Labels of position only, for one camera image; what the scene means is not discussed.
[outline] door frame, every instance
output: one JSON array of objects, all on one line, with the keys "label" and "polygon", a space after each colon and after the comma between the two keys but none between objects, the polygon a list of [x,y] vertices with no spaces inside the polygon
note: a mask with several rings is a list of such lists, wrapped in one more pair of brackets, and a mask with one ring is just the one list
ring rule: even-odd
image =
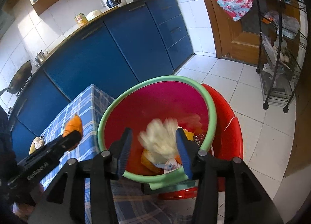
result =
[{"label": "door frame", "polygon": [[215,43],[216,57],[222,58],[220,35],[219,35],[218,23],[217,23],[213,3],[212,3],[212,0],[204,0],[204,3],[207,9],[208,16],[210,18],[210,23],[211,23],[211,28],[212,28],[214,43]]}]

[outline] stainless steel kettle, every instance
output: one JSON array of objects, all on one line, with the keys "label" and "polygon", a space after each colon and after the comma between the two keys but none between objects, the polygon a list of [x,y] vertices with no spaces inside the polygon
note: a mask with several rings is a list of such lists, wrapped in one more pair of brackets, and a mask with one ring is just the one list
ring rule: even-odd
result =
[{"label": "stainless steel kettle", "polygon": [[48,58],[49,53],[47,51],[40,51],[37,56],[36,56],[36,61],[37,64],[35,64],[35,66],[40,67],[43,62]]}]

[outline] blue gripper pad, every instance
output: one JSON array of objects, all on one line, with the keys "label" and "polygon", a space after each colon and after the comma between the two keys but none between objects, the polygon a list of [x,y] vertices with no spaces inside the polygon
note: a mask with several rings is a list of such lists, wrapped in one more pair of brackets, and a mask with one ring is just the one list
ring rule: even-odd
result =
[{"label": "blue gripper pad", "polygon": [[199,151],[199,146],[195,142],[187,139],[182,128],[176,130],[176,144],[185,174],[189,179],[192,179],[193,172],[191,166],[197,152]]},{"label": "blue gripper pad", "polygon": [[126,128],[120,140],[123,143],[123,148],[121,150],[119,160],[118,160],[118,175],[119,176],[122,176],[125,172],[125,168],[128,163],[128,157],[130,155],[132,138],[133,138],[132,130],[130,128]]}]

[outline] metal wire cart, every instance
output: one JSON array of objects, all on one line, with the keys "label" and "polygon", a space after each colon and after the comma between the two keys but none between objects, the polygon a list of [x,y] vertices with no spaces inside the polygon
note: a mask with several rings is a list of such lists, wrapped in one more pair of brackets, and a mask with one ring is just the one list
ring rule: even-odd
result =
[{"label": "metal wire cart", "polygon": [[262,85],[262,107],[266,110],[269,103],[284,105],[283,112],[287,113],[301,73],[297,58],[304,55],[307,46],[307,37],[293,16],[306,14],[306,5],[303,0],[265,0],[267,7],[262,9],[269,10],[263,12],[259,0],[256,2],[260,32],[256,72]]}]

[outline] white bowl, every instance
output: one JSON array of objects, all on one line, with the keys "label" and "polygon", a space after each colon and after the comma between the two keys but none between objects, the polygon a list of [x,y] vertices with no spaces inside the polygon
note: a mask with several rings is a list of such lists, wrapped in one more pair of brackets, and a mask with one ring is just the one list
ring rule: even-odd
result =
[{"label": "white bowl", "polygon": [[90,12],[86,16],[86,18],[87,18],[88,21],[90,21],[90,20],[94,19],[95,17],[97,17],[99,15],[101,15],[101,11],[100,10],[94,10],[94,11]]}]

